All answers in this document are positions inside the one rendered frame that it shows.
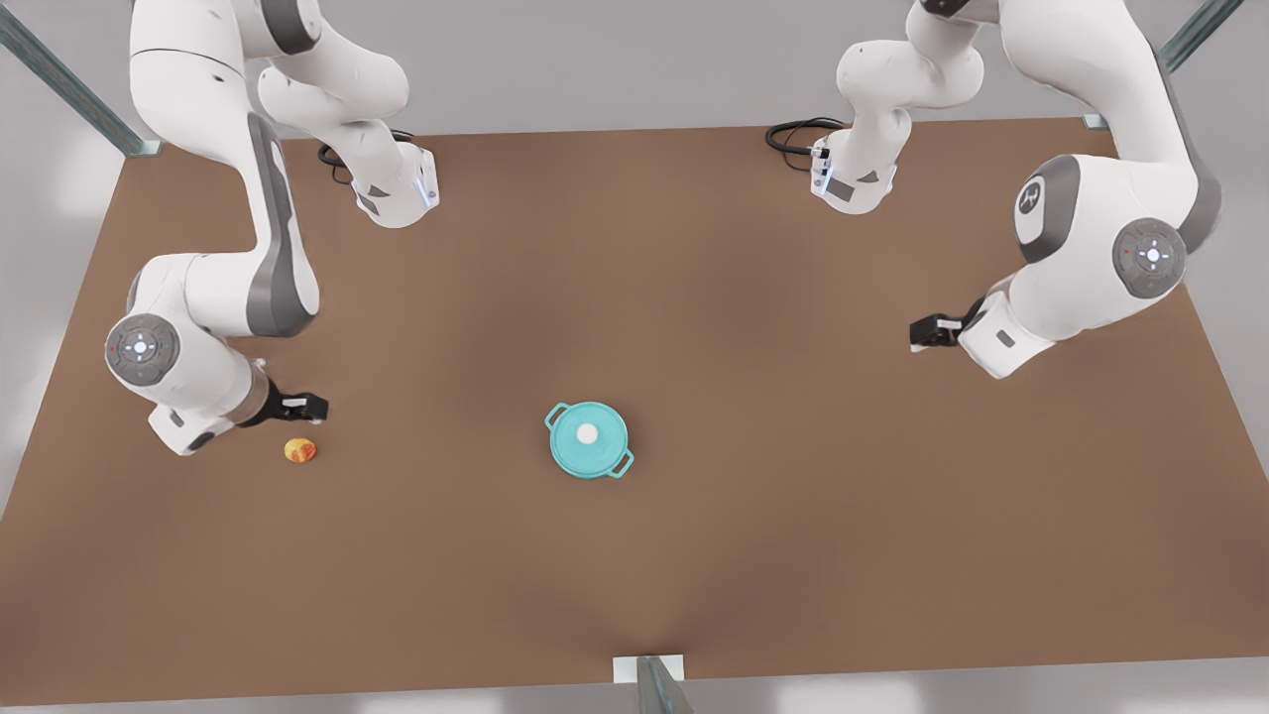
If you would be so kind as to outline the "silver frame post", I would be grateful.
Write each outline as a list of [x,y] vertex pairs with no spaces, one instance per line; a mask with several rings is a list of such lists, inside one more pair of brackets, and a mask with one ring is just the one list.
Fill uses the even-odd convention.
[[1127,0],[1157,33],[1167,22],[1174,29],[1157,46],[1167,72],[1175,72],[1223,27],[1245,0]]
[[55,95],[58,95],[58,99],[63,100],[63,104],[74,109],[124,157],[155,157],[162,152],[162,141],[141,140],[140,134],[136,134],[62,60],[58,60],[55,51],[1,4],[0,46],[41,79]]
[[614,684],[634,684],[638,714],[695,714],[681,687],[683,654],[615,656],[612,666]]

